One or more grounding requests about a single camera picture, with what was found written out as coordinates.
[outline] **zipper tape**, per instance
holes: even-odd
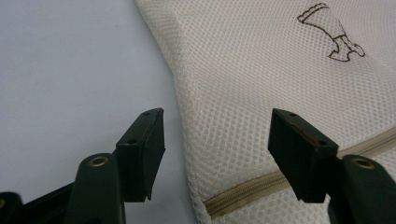
[[[396,147],[396,127],[381,133],[367,141],[338,152],[338,157],[354,154],[367,158],[375,157]],[[290,187],[280,171],[251,179],[232,189],[228,189],[204,202],[207,213],[212,217],[221,217],[262,197]]]

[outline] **logo on bag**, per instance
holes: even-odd
[[[318,28],[332,39],[335,49],[330,53],[329,58],[340,62],[349,62],[349,54],[351,53],[364,57],[364,50],[348,39],[341,22],[332,14],[326,4],[319,3],[312,6],[297,20],[302,24]]]

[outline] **gray surface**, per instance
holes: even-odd
[[[27,203],[74,181],[154,107],[167,150],[128,223],[195,223],[172,75],[134,1],[0,2],[0,191]]]

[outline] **honeycomb mesh texture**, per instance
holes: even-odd
[[[202,223],[212,222],[203,201],[277,169],[266,150],[274,107],[307,119],[341,149],[396,124],[395,1],[135,1],[174,75]],[[314,6],[324,8],[308,16]],[[266,200],[302,209],[289,191],[257,204]],[[235,216],[254,204],[217,221],[242,223]],[[323,220],[307,209],[312,222]]]

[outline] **white mesh bag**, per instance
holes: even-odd
[[[340,150],[394,136],[396,1],[135,2],[174,75],[198,220],[329,222],[326,203],[298,202],[286,187],[245,197],[244,184],[278,170],[267,151],[273,108]],[[396,147],[375,160],[395,178]]]

